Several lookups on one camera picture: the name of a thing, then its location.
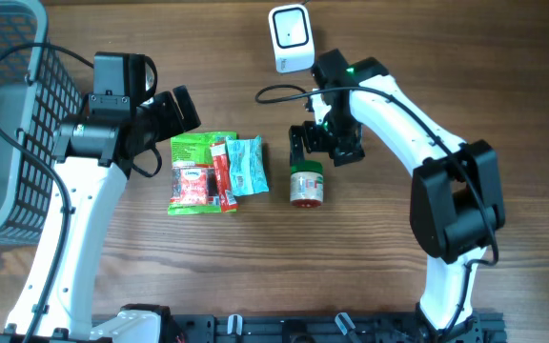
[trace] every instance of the teal package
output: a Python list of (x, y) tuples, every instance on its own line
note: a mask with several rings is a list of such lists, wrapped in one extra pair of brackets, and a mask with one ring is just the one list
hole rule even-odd
[(226, 140), (230, 158), (233, 195), (250, 195), (268, 191), (262, 163), (262, 138)]

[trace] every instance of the green can lid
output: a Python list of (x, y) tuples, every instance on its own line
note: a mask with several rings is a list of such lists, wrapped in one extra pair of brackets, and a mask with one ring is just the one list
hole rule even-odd
[(302, 163), (295, 164), (290, 167), (292, 173), (296, 172), (316, 172), (323, 174), (323, 166), (317, 161), (305, 160)]

